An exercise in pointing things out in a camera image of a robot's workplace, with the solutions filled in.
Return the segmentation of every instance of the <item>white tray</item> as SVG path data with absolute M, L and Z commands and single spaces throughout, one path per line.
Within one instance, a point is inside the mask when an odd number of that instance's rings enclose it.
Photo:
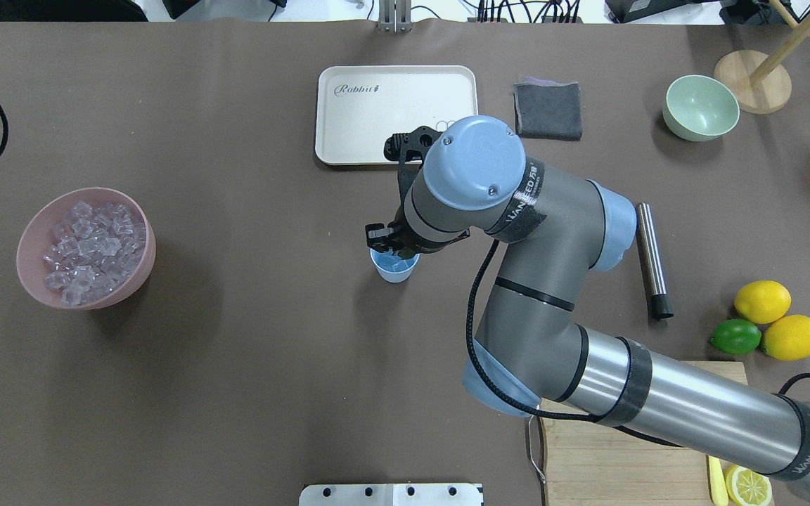
M 314 152 L 326 164 L 394 164 L 392 134 L 443 131 L 477 114 L 477 83 L 461 66 L 329 67 L 318 79 Z

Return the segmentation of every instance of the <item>gray towel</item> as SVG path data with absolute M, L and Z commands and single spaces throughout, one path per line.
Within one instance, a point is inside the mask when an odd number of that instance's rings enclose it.
M 528 77 L 515 83 L 517 134 L 524 137 L 579 141 L 579 84 L 556 83 Z

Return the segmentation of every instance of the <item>metal cylinder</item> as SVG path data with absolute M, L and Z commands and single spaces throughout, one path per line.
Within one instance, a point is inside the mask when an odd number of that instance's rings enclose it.
M 567 403 L 594 415 L 604 415 L 624 391 L 630 362 L 621 342 L 587 329 L 589 353 L 586 368 Z
M 643 282 L 649 298 L 649 314 L 655 320 L 671 318 L 674 315 L 671 300 L 668 298 L 668 285 L 664 279 L 662 255 L 655 237 L 655 221 L 652 206 L 646 202 L 636 205 L 636 244 L 643 268 Z
M 658 353 L 648 398 L 627 426 L 762 474 L 787 467 L 802 435 L 796 413 L 777 396 Z

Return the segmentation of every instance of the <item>pink bowl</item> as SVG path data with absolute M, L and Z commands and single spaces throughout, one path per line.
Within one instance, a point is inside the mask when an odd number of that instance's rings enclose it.
M 142 222 L 146 225 L 146 246 L 142 250 L 142 260 L 123 285 L 118 286 L 115 291 L 98 301 L 78 306 L 68 306 L 61 303 L 61 292 L 46 288 L 45 278 L 49 273 L 49 269 L 43 263 L 42 256 L 49 249 L 49 246 L 55 242 L 52 227 L 59 221 L 64 220 L 65 214 L 81 200 L 93 207 L 105 205 L 109 202 L 126 205 L 133 214 L 141 217 Z M 23 285 L 23 289 L 48 307 L 67 310 L 99 309 L 118 304 L 133 292 L 139 290 L 146 281 L 149 273 L 152 272 L 152 266 L 155 265 L 155 234 L 152 233 L 152 227 L 146 218 L 145 212 L 142 212 L 142 208 L 129 196 L 109 188 L 83 188 L 61 195 L 61 197 L 49 202 L 41 211 L 37 212 L 36 216 L 33 216 L 22 236 L 20 236 L 20 242 L 17 245 L 16 264 L 17 276 L 20 279 L 20 284 Z

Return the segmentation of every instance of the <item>brown tablecloth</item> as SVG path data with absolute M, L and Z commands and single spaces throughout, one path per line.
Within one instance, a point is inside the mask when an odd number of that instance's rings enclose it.
M 464 65 L 481 112 L 511 124 L 521 77 L 578 81 L 582 140 L 527 140 L 527 152 L 652 204 L 677 316 L 647 319 L 633 249 L 589 276 L 576 320 L 674 358 L 727 359 L 707 337 L 749 281 L 781 281 L 810 316 L 810 41 L 785 61 L 790 103 L 743 113 L 721 140 L 675 138 L 662 97 L 674 78 L 787 33 L 2 23 L 0 504 L 295 504 L 305 484 L 408 480 L 540 503 L 525 424 L 460 382 L 466 294 L 489 240 L 424 257 L 403 285 L 379 279 L 363 226 L 392 218 L 395 173 L 316 160 L 319 73 Z M 51 310 L 23 292 L 14 251 L 39 208 L 84 186 L 141 203 L 155 269 L 110 309 Z M 810 371 L 810 358 L 741 360 L 769 391 Z M 810 400 L 810 384 L 792 394 Z

